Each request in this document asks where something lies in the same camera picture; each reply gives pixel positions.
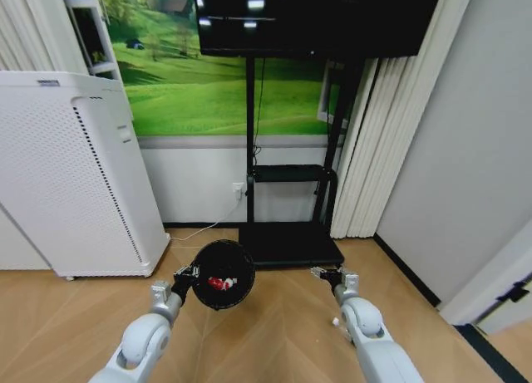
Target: white cable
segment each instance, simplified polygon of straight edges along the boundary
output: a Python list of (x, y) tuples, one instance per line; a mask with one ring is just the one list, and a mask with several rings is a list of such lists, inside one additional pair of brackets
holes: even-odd
[(240, 204), (240, 199), (237, 200), (237, 202), (236, 202), (236, 204), (234, 205), (234, 207), (233, 207), (233, 208), (232, 208), (232, 209), (231, 209), (231, 210), (230, 210), (230, 211), (229, 211), (224, 217), (222, 217), (221, 219), (219, 219), (219, 220), (216, 221), (215, 223), (209, 225), (208, 227), (202, 228), (202, 229), (200, 229), (199, 231), (196, 231), (196, 232), (192, 233), (191, 235), (187, 236), (186, 238), (174, 238), (174, 237), (170, 237), (170, 239), (175, 239), (175, 240), (187, 240), (187, 239), (190, 239), (190, 238), (192, 238), (193, 236), (197, 235), (198, 233), (205, 231), (206, 229), (213, 228), (215, 225), (218, 225), (219, 223), (221, 223), (222, 221), (224, 221), (226, 218), (228, 218), (228, 217), (231, 215), (231, 213), (233, 213), (233, 212), (236, 210), (236, 208), (239, 206), (239, 204)]

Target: wall mural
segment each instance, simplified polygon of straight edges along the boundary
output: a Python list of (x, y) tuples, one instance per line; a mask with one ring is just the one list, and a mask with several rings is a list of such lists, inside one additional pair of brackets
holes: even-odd
[[(193, 0), (103, 1), (138, 135), (245, 135), (245, 60), (200, 54)], [(267, 59), (259, 133), (327, 134), (323, 72), (323, 62)]]

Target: curtain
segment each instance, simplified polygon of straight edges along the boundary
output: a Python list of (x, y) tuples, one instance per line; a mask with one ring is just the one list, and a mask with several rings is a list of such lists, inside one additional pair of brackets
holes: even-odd
[(373, 236), (469, 0), (439, 0), (417, 56), (368, 60), (338, 171), (333, 238)]
[(63, 0), (0, 0), (0, 70), (88, 74)]

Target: white air purifier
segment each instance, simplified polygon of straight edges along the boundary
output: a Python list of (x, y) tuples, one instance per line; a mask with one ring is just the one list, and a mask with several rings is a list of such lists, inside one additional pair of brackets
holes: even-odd
[(0, 174), (0, 203), (61, 277), (150, 276), (170, 240), (118, 81), (0, 72)]

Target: house in mural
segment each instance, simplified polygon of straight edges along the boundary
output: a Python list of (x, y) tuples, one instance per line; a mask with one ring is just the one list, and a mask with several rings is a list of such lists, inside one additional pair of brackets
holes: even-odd
[(167, 0), (162, 7), (162, 12), (172, 15), (186, 17), (190, 16), (192, 2), (190, 0)]
[(144, 44), (138, 38), (130, 38), (130, 39), (126, 40), (126, 48), (144, 49)]

